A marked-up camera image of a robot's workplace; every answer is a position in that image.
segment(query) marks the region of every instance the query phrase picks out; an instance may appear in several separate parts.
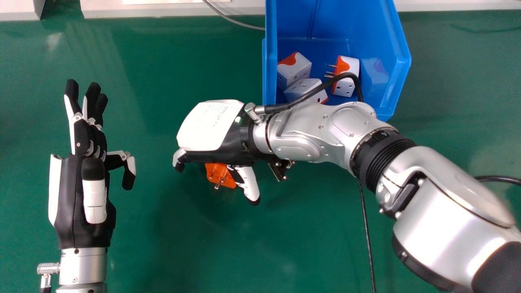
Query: orange plug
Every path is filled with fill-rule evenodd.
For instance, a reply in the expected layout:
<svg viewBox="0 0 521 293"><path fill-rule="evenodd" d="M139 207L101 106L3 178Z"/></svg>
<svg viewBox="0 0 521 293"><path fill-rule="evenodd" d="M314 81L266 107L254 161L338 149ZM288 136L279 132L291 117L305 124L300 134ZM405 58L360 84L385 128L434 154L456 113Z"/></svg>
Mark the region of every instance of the orange plug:
<svg viewBox="0 0 521 293"><path fill-rule="evenodd" d="M221 185L232 189L237 187L226 164L206 163L204 166L206 167L206 178L215 183L215 189L219 189Z"/></svg>

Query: blue plastic bin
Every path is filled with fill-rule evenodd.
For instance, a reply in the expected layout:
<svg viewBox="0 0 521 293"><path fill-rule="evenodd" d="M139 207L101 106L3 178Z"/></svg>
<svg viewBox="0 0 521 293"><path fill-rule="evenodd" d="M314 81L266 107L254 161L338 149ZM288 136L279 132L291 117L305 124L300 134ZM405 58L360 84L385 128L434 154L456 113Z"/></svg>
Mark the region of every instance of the blue plastic bin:
<svg viewBox="0 0 521 293"><path fill-rule="evenodd" d="M286 102L276 87L277 62L295 51L313 63L311 78L323 82L338 55L360 59L365 102L384 121L394 114L411 54L392 0L266 0L264 104ZM357 99L327 92L327 104Z"/></svg>

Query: green surface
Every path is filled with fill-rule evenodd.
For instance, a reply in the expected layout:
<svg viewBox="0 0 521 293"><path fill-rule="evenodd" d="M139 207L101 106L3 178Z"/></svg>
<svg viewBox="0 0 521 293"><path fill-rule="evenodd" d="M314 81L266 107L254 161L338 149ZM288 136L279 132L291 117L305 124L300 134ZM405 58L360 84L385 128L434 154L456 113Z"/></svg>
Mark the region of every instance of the green surface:
<svg viewBox="0 0 521 293"><path fill-rule="evenodd" d="M82 92L101 84L109 149L137 158L132 191L113 174L111 292L370 292L346 171L299 163L278 184L258 164L262 203L252 207L239 191L214 191L196 165L172 169L177 130L197 102L260 103L262 32L217 17L84 20L70 5L49 2L40 22L0 23L1 292L36 292L36 265L59 259L47 180L49 155L69 150L68 78ZM413 65L390 123L473 175L521 176L521 11L401 19ZM492 187L521 219L520 190ZM367 202L378 291L436 292L394 256L393 221Z"/></svg>

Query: robotic hand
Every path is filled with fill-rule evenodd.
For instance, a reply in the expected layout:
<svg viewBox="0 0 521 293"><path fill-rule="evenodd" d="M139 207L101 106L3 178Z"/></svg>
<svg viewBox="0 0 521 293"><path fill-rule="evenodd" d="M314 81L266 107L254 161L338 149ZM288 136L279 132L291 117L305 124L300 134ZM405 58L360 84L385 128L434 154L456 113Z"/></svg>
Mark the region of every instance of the robotic hand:
<svg viewBox="0 0 521 293"><path fill-rule="evenodd" d="M442 291L521 292L521 234L508 209L445 157L379 121L368 104L208 101L186 117L177 140L176 170L222 163L254 203L256 160L268 161L279 180L294 161L335 163L396 220L394 252L423 280Z"/></svg>
<svg viewBox="0 0 521 293"><path fill-rule="evenodd" d="M116 226L116 208L108 199L110 170L124 167L122 186L133 187L135 159L128 152L107 152L102 114L107 96L93 82L78 104L78 84L65 88L71 154L51 155L48 217L56 229L59 263L41 263L40 292L51 292L52 274L59 274L56 292L105 293L107 248Z"/></svg>

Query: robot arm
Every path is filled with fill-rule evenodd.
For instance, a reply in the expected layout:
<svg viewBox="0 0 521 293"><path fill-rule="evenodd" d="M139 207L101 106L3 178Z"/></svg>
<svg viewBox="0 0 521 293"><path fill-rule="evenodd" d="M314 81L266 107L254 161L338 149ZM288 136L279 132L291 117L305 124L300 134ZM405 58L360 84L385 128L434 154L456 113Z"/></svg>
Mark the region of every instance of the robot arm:
<svg viewBox="0 0 521 293"><path fill-rule="evenodd" d="M379 121L369 105L301 103L265 117L262 106L254 115L245 116L247 110L232 116L249 117L243 125L249 131L232 137L247 142L250 160L274 156L279 164L332 162L347 169L376 194L380 212L396 220L395 253L423 280L442 291L521 290L521 234L504 204L436 151ZM193 114L181 129L202 119ZM226 162L208 152L212 162ZM205 162L184 156L174 165Z"/></svg>
<svg viewBox="0 0 521 293"><path fill-rule="evenodd" d="M122 186L132 189L135 160L128 152L107 152L102 113L107 97L92 83L78 104L78 84L70 79L64 94L69 120L71 154L51 155L48 218L58 236L59 263L42 263L40 292L106 292L107 248L116 226L116 208L108 198L109 172L124 167Z"/></svg>

